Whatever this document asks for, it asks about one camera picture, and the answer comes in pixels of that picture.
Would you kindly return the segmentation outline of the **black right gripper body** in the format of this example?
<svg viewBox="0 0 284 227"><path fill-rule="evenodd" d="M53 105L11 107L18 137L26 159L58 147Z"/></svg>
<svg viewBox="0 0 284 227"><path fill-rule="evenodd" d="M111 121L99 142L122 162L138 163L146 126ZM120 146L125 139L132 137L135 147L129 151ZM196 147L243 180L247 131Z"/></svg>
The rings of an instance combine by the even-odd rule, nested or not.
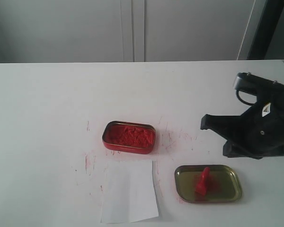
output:
<svg viewBox="0 0 284 227"><path fill-rule="evenodd" d="M264 157L284 156L284 92L243 113L245 140L237 146Z"/></svg>

